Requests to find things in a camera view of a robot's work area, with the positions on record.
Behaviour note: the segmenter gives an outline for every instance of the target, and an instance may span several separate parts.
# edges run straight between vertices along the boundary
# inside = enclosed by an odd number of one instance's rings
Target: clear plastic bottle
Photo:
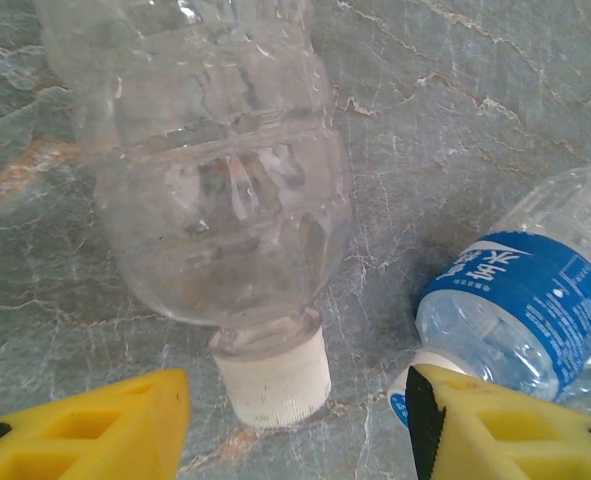
[[[245,423],[330,391],[319,314],[352,209],[310,0],[36,0],[72,89],[98,216],[133,292],[219,327],[210,349]]]
[[[416,323],[411,364],[591,413],[591,168],[545,181],[466,249],[428,287]],[[407,373],[389,390],[404,423]]]

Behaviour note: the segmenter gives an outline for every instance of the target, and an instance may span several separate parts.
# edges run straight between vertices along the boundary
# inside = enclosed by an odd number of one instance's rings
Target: marble surface
[[[258,432],[236,423],[210,331],[121,281],[31,3],[0,0],[0,415],[182,367],[179,479],[415,478],[384,397],[418,345],[413,310],[536,182],[591,165],[591,1],[319,0],[314,46],[355,180],[350,252],[316,302],[333,391],[304,424]]]

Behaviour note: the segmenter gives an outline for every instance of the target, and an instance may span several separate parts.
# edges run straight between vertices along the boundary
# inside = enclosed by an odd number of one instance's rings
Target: water bottle
[[[411,364],[591,413],[591,168],[546,180],[464,250],[429,285],[416,324]],[[407,373],[388,392],[405,425]]]
[[[297,422],[330,391],[310,303],[352,209],[309,0],[36,0],[74,94],[95,205],[135,295],[209,342],[238,418]]]

